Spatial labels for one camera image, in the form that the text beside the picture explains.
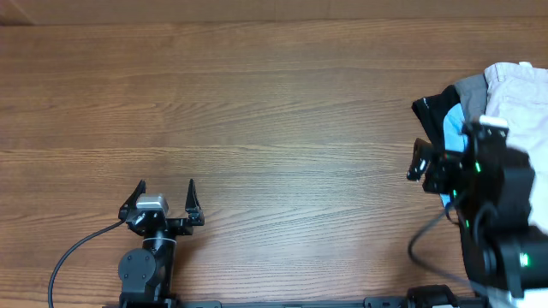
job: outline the black cable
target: black cable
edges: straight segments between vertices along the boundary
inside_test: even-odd
[[[115,224],[113,224],[113,225],[111,225],[107,228],[99,230],[94,234],[90,234],[90,235],[86,236],[85,238],[79,240],[78,243],[74,244],[72,247],[70,247],[70,249],[67,250],[67,252],[65,252],[65,254],[61,257],[59,262],[57,262],[57,265],[55,266],[55,269],[53,270],[53,273],[51,273],[50,285],[48,286],[48,305],[50,306],[50,308],[53,308],[53,282],[55,281],[55,276],[57,275],[57,272],[59,271],[59,269],[61,269],[61,265],[63,265],[63,262],[65,262],[67,257],[74,250],[76,250],[76,248],[80,247],[82,244],[86,243],[87,241],[91,240],[92,238],[94,238],[98,235],[101,235],[101,234],[103,234],[107,231],[111,231],[113,228],[116,228],[116,227],[120,226],[123,223],[124,223],[124,221],[121,220],[120,222],[117,222],[117,223],[115,223]]]
[[[457,204],[457,205],[460,204],[460,202],[464,199],[464,196],[465,196],[465,193],[462,193],[457,199],[455,199],[453,202],[448,204],[447,208],[443,209],[436,218],[429,221],[424,227],[422,227],[413,236],[413,238],[408,243],[408,255],[409,255],[409,258],[411,259],[411,261],[413,261],[413,263],[419,265],[420,267],[422,267],[426,270],[430,270],[432,273],[435,273],[435,274],[440,275],[442,277],[451,279],[452,281],[457,281],[457,282],[459,282],[459,283],[461,283],[461,284],[463,284],[467,287],[472,288],[476,293],[479,293],[479,294],[489,298],[489,293],[487,292],[487,288],[485,286],[483,286],[482,284],[480,284],[478,282],[475,282],[475,281],[470,281],[468,279],[461,278],[458,275],[451,274],[449,272],[446,272],[443,269],[439,269],[439,268],[429,264],[428,262],[422,260],[421,258],[417,257],[413,252],[413,247],[416,244],[416,242],[424,234],[426,234],[428,231],[430,231],[430,229],[432,229],[434,226],[436,226],[438,224],[438,222],[440,220],[442,220],[442,218],[444,218],[444,216],[445,216],[445,214],[448,210],[450,210],[452,207],[454,207],[455,204]],[[503,299],[499,296],[496,297],[496,300],[499,301],[499,304],[507,305],[508,307],[515,307],[507,299]]]

